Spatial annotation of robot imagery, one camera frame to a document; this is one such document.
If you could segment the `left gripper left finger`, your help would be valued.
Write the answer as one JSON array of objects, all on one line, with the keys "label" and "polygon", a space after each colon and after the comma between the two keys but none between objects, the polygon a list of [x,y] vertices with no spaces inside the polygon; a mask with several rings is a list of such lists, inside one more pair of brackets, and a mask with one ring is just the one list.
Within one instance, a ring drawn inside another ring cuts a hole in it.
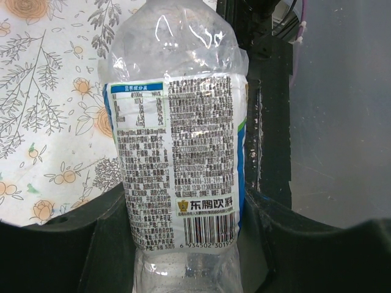
[{"label": "left gripper left finger", "polygon": [[119,184],[44,225],[1,223],[1,292],[131,292],[134,252]]}]

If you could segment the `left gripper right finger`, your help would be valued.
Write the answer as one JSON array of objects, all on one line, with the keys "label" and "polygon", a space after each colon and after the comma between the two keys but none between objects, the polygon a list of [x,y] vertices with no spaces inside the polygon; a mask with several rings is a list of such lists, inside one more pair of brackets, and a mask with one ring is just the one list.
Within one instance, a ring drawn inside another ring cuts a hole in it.
[{"label": "left gripper right finger", "polygon": [[388,219],[336,228],[249,189],[238,249],[245,292],[390,291]]}]

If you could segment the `clear bottle blue label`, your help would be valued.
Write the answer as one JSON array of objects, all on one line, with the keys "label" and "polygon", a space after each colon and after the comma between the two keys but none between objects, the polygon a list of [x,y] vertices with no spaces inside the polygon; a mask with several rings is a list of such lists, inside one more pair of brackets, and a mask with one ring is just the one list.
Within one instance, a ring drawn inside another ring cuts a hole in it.
[{"label": "clear bottle blue label", "polygon": [[134,292],[242,292],[249,59],[203,1],[147,1],[100,62]]}]

